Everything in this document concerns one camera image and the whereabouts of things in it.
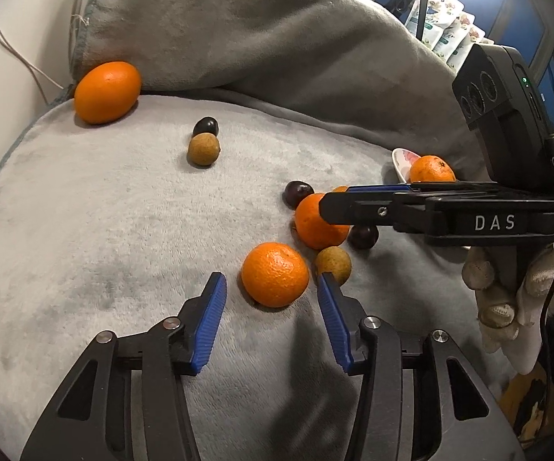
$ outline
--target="camera lens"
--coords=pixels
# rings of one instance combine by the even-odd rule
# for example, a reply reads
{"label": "camera lens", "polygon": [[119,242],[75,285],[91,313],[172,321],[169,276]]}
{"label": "camera lens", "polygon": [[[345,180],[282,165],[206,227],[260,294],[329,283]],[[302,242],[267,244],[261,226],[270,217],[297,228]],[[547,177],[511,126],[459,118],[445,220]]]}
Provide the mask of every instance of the camera lens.
{"label": "camera lens", "polygon": [[480,82],[482,84],[482,89],[491,102],[497,100],[497,88],[494,85],[493,78],[490,77],[490,74],[487,72],[482,72],[480,75]]}
{"label": "camera lens", "polygon": [[467,87],[467,93],[473,108],[482,114],[484,112],[484,98],[482,98],[479,88],[475,84],[470,83]]}
{"label": "camera lens", "polygon": [[467,100],[467,97],[461,97],[461,107],[467,118],[471,118],[471,104]]}

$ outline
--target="blue gripper pad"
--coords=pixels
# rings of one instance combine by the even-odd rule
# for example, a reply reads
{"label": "blue gripper pad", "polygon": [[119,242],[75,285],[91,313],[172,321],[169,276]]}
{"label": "blue gripper pad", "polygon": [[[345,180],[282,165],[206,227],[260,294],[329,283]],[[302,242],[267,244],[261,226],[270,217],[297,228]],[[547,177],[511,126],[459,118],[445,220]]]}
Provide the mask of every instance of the blue gripper pad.
{"label": "blue gripper pad", "polygon": [[367,314],[355,298],[343,296],[330,273],[318,278],[318,303],[336,363],[350,376],[362,374],[366,357],[359,324]]}
{"label": "blue gripper pad", "polygon": [[409,192],[411,186],[409,184],[397,184],[395,186],[353,186],[348,187],[347,192]]}
{"label": "blue gripper pad", "polygon": [[213,272],[199,297],[201,301],[204,301],[204,311],[196,326],[195,337],[190,342],[190,346],[194,349],[190,366],[196,374],[207,365],[210,358],[221,315],[226,306],[227,295],[228,285],[225,275],[220,272]]}

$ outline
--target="gray blanket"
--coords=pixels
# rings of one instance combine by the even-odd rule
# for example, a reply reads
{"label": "gray blanket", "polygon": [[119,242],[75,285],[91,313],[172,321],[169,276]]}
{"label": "gray blanket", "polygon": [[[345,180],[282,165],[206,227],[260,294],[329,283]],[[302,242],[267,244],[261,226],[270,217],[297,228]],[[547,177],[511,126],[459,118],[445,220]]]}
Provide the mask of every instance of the gray blanket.
{"label": "gray blanket", "polygon": [[[197,169],[186,148],[206,115],[221,125],[222,151]],[[334,362],[313,283],[291,307],[268,311],[248,302],[237,277],[264,241],[313,257],[291,235],[288,181],[326,192],[377,183],[390,164],[381,147],[231,104],[143,96],[98,129],[84,128],[72,103],[50,111],[0,172],[0,446],[18,460],[97,332],[146,331],[219,270],[228,302],[213,355],[186,383],[202,459],[341,460],[360,383]],[[450,332],[499,391],[510,368],[481,351],[464,250],[432,250],[391,229],[368,254],[344,247],[346,294],[402,331]]]}
{"label": "gray blanket", "polygon": [[453,73],[371,0],[89,0],[84,22],[76,79],[125,60],[147,91],[278,106],[387,149],[440,155],[463,179],[484,172]]}
{"label": "gray blanket", "polygon": [[[451,72],[370,0],[90,0],[84,22],[76,79],[127,60],[147,91],[230,104],[144,96],[87,130],[67,103],[12,152],[0,172],[0,445],[18,459],[98,331],[145,331],[220,270],[230,296],[215,350],[188,382],[202,456],[342,459],[359,381],[333,361],[314,286],[267,312],[246,301],[238,270],[259,242],[301,247],[280,201],[289,180],[380,183],[395,146],[477,176]],[[199,170],[185,149],[205,115],[223,151]],[[370,254],[351,253],[348,294],[402,331],[446,329],[499,392],[511,370],[481,351],[462,250],[383,230]]]}

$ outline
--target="screw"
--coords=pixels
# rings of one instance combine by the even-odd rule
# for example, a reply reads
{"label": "screw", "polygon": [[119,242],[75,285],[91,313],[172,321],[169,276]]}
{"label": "screw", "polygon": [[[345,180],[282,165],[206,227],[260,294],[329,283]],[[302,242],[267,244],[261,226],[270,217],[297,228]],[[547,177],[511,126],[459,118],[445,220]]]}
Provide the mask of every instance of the screw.
{"label": "screw", "polygon": [[108,343],[110,340],[112,340],[113,334],[110,331],[102,331],[97,334],[95,337],[95,341],[98,343]]}
{"label": "screw", "polygon": [[164,319],[164,328],[165,329],[176,329],[181,325],[181,321],[178,317],[168,317]]}
{"label": "screw", "polygon": [[379,320],[379,317],[371,315],[369,317],[365,317],[362,324],[364,324],[368,329],[377,329],[381,326],[381,321]]}
{"label": "screw", "polygon": [[445,343],[447,340],[450,339],[450,336],[448,336],[448,333],[445,332],[443,329],[435,329],[433,331],[433,339],[438,343]]}

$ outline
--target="hand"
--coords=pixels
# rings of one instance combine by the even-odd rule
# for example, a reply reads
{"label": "hand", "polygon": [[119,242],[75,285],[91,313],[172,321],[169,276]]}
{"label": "hand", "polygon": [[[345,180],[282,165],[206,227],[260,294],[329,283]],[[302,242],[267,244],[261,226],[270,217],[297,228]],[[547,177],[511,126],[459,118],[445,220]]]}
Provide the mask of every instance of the hand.
{"label": "hand", "polygon": [[[520,374],[533,370],[541,348],[539,318],[554,277],[554,244],[531,262],[520,288],[505,288],[505,266],[493,261],[491,252],[472,247],[462,267],[462,280],[476,292],[482,345],[488,353],[502,349]],[[547,317],[554,314],[554,296]]]}

